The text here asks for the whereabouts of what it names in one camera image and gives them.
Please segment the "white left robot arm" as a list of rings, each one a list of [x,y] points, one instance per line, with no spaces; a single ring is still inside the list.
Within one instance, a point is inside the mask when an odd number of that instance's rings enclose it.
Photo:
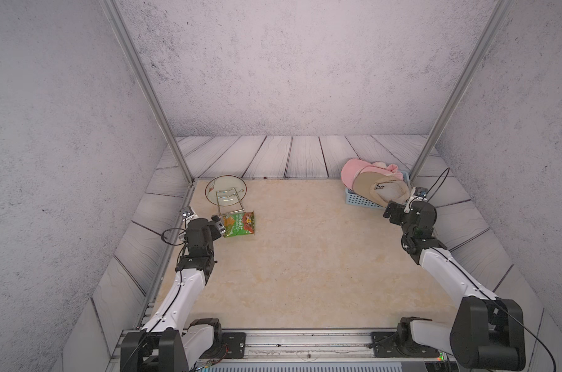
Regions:
[[[214,241],[223,235],[217,215],[186,224],[173,285],[154,316],[124,337],[121,371],[207,371],[225,359],[229,349],[218,319],[197,319],[184,327],[216,265]]]

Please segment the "beige baseball cap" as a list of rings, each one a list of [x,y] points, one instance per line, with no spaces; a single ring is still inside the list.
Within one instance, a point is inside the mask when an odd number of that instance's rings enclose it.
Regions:
[[[363,172],[353,181],[353,191],[367,200],[386,208],[390,202],[403,203],[410,196],[405,181],[394,175]]]

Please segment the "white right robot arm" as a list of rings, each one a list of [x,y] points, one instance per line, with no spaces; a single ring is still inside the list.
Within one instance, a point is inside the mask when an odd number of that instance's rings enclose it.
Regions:
[[[452,325],[403,317],[395,338],[400,352],[413,356],[432,348],[452,355],[459,366],[469,370],[523,370],[526,351],[521,306],[485,288],[435,237],[435,207],[426,201],[392,201],[383,216],[400,226],[404,251],[458,307]]]

